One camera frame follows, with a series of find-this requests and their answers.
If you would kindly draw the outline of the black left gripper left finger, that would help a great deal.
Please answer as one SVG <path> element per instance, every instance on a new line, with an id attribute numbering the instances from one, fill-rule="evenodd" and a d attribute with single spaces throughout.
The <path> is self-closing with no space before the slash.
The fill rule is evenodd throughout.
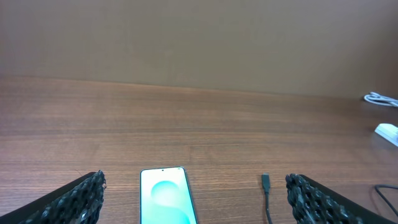
<path id="1" fill-rule="evenodd" d="M 89 172 L 1 216 L 3 224 L 96 224 L 104 202 L 103 171 Z"/>

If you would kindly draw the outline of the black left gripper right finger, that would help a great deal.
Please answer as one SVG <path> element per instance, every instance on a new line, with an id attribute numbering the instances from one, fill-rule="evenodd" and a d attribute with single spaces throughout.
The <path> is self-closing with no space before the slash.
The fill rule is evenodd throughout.
<path id="1" fill-rule="evenodd" d="M 285 177 L 287 201 L 297 223 L 393 224 L 302 174 Z"/>

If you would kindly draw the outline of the smartphone with teal screen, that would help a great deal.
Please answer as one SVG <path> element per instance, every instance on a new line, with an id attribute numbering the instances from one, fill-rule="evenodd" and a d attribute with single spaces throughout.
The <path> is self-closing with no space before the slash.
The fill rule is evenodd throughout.
<path id="1" fill-rule="evenodd" d="M 188 177 L 183 167 L 141 171 L 140 223 L 198 223 Z"/>

